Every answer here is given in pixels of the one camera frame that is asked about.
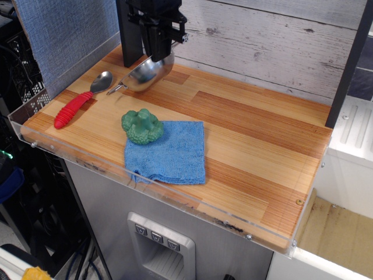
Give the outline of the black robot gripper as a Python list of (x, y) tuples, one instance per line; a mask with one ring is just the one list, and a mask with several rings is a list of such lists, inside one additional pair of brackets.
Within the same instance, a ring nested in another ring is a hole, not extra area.
[(146, 55), (158, 62), (171, 53), (171, 42), (186, 43), (187, 18), (179, 11), (181, 1), (126, 1), (128, 18), (140, 26)]

